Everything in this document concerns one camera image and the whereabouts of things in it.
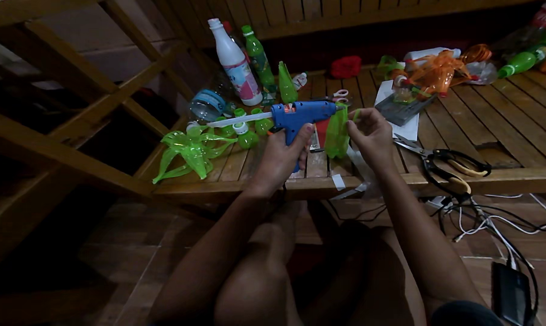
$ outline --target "power adapter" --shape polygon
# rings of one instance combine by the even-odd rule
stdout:
[[[529,278],[501,263],[492,263],[492,308],[511,325],[526,326],[531,317]]]

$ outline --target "blue bottle label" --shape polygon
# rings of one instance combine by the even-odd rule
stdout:
[[[198,92],[197,95],[192,98],[192,101],[195,100],[205,101],[209,103],[217,110],[219,110],[219,113],[223,113],[223,110],[226,107],[225,100],[223,100],[223,98],[220,97],[219,94],[211,91],[210,89],[203,89],[202,91]]]

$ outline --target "blue glue gun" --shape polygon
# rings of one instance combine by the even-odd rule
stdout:
[[[291,145],[299,129],[306,123],[315,123],[329,119],[336,113],[336,104],[328,101],[297,101],[293,107],[283,104],[271,106],[273,122],[276,128],[285,129],[285,144]],[[299,162],[295,164],[293,173],[299,171]]]

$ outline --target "red-handled scissors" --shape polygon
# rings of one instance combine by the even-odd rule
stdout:
[[[339,91],[335,92],[331,96],[322,96],[322,97],[315,97],[311,99],[312,101],[332,101],[332,102],[343,102],[348,103],[349,100],[345,98],[349,95],[349,91],[347,89],[340,89]]]

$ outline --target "scissors handle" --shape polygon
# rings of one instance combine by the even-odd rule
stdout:
[[[339,91],[335,92],[333,95],[334,97],[345,97],[348,96],[349,91],[347,89],[340,89]]]
[[[472,157],[466,155],[463,152],[458,152],[455,150],[446,150],[446,149],[439,149],[439,150],[433,150],[432,154],[434,156],[434,159],[440,159],[441,161],[445,161],[448,164],[452,165],[457,171],[459,171],[462,174],[466,174],[467,176],[471,177],[484,177],[490,174],[492,167],[490,164],[481,163],[477,161],[476,159],[473,159]],[[468,162],[470,162],[472,165],[474,165],[478,171],[475,171],[466,165],[462,164],[460,161],[456,159],[456,157],[461,157],[463,159],[466,159]]]
[[[451,174],[450,172],[446,172],[443,169],[437,167],[433,159],[434,159],[434,155],[429,155],[429,157],[423,160],[424,169],[426,170],[426,179],[429,182],[431,182],[433,185],[438,187],[439,189],[442,189],[443,191],[449,193],[451,196],[455,197],[456,200],[458,200],[459,204],[469,199],[471,197],[471,192],[472,192],[470,189],[470,185],[466,181],[464,181],[461,177]],[[448,189],[447,187],[444,187],[440,182],[434,179],[434,176],[432,174],[436,174],[437,176],[443,178],[444,180],[450,183],[454,183],[461,186],[462,192],[458,193],[452,189]]]

